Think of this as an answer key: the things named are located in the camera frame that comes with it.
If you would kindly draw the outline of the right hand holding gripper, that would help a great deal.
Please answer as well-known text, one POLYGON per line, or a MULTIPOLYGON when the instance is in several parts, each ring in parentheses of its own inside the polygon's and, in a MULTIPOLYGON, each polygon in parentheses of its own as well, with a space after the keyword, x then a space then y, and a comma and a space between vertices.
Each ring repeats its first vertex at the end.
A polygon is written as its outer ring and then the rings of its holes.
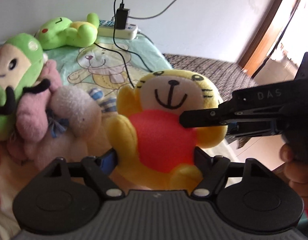
POLYGON ((308 163, 298 161, 288 144, 281 147, 280 158, 285 162, 284 175, 289 186, 302 197, 308 216, 308 163))

